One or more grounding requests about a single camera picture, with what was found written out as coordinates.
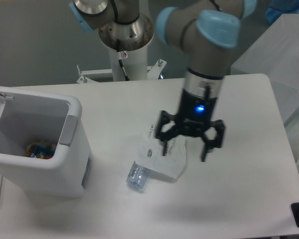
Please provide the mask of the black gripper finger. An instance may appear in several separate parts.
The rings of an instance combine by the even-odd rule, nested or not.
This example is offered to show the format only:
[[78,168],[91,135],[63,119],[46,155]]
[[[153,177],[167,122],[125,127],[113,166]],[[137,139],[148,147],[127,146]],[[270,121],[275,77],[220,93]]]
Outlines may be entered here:
[[162,146],[162,156],[167,155],[168,142],[180,133],[180,127],[176,123],[176,115],[171,115],[165,110],[160,111],[155,128],[155,138],[159,140]]
[[211,121],[209,128],[216,131],[216,135],[213,139],[209,139],[205,133],[201,137],[204,142],[204,147],[201,154],[201,161],[204,162],[207,154],[214,148],[221,148],[223,143],[223,138],[226,130],[225,123],[222,119]]

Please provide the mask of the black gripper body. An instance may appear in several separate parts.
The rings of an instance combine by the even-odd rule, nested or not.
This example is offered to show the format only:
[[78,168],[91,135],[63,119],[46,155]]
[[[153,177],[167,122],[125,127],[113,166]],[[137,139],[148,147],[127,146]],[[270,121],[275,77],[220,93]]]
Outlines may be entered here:
[[178,134],[190,137],[202,137],[212,126],[211,117],[217,98],[210,97],[210,91],[203,96],[182,90],[178,111],[174,118],[174,128]]

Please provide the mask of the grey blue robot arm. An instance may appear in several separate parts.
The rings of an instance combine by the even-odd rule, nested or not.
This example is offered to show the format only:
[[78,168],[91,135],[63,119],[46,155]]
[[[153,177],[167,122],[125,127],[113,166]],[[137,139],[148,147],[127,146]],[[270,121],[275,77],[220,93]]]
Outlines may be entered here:
[[222,146],[225,124],[211,119],[231,55],[238,43],[241,19],[254,0],[200,0],[186,8],[167,7],[156,22],[140,12],[137,0],[73,0],[69,7],[82,29],[98,30],[111,56],[115,81],[147,77],[147,57],[140,51],[157,35],[190,57],[176,114],[161,111],[155,137],[166,155],[168,142],[179,136],[199,137],[202,158]]

